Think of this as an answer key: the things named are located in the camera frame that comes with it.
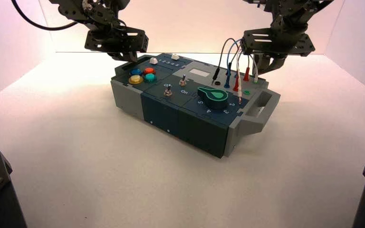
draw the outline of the blue wire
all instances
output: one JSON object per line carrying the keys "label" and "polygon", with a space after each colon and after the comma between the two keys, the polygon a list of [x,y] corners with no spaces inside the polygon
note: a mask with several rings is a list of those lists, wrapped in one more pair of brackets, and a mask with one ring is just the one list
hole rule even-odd
{"label": "blue wire", "polygon": [[230,85],[229,85],[229,81],[230,81],[230,68],[229,68],[229,54],[230,54],[230,52],[231,52],[231,49],[233,48],[233,46],[234,45],[236,45],[237,44],[237,42],[239,42],[241,39],[238,39],[238,40],[236,40],[233,44],[232,44],[232,46],[230,47],[230,49],[229,49],[229,52],[227,53],[227,78],[226,78],[226,83],[224,84],[224,87],[225,88],[230,88]]}

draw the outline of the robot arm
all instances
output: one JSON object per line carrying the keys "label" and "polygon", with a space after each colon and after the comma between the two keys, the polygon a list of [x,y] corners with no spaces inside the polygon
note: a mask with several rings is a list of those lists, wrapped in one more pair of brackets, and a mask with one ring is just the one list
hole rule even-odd
{"label": "robot arm", "polygon": [[254,54],[258,74],[264,74],[282,67],[288,55],[305,57],[315,51],[305,33],[307,22],[334,0],[244,1],[265,5],[264,11],[272,13],[270,28],[247,30],[240,42],[243,54]]}
{"label": "robot arm", "polygon": [[149,38],[145,31],[127,27],[118,19],[129,0],[49,0],[59,4],[66,18],[90,29],[85,48],[106,52],[115,60],[137,61],[136,52],[146,52]]}

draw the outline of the white wire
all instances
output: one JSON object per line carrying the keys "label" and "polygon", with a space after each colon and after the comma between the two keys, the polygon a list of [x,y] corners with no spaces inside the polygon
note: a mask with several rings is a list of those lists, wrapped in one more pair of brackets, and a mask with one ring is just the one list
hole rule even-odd
{"label": "white wire", "polygon": [[257,67],[257,64],[255,63],[254,58],[253,58],[251,55],[249,55],[249,56],[250,56],[250,57],[251,57],[251,59],[252,59],[252,64],[253,64],[254,69],[255,69],[254,83],[258,83],[258,67]]}
{"label": "white wire", "polygon": [[241,93],[241,79],[240,79],[240,68],[239,68],[239,56],[242,54],[242,50],[240,50],[240,53],[239,55],[237,56],[236,60],[237,60],[237,80],[239,82],[239,88],[238,88],[238,91],[237,91],[237,94],[239,95],[239,102],[241,104],[241,97],[242,97],[242,93]]}

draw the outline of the blue button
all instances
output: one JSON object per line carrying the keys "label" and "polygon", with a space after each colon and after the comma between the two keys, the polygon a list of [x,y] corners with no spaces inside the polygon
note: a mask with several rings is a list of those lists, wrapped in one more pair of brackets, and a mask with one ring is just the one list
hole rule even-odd
{"label": "blue button", "polygon": [[142,75],[142,71],[140,69],[133,69],[129,72],[130,75]]}
{"label": "blue button", "polygon": [[156,80],[156,75],[154,74],[147,74],[145,75],[145,82],[151,83]]}

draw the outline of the white button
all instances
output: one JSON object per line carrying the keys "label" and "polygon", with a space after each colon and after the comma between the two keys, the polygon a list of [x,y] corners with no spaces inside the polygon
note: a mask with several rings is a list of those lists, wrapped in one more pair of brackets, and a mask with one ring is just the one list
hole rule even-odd
{"label": "white button", "polygon": [[172,54],[171,59],[178,60],[180,57],[177,54]]}
{"label": "white button", "polygon": [[149,63],[153,64],[153,65],[156,65],[158,63],[158,61],[157,61],[156,58],[150,58]]}

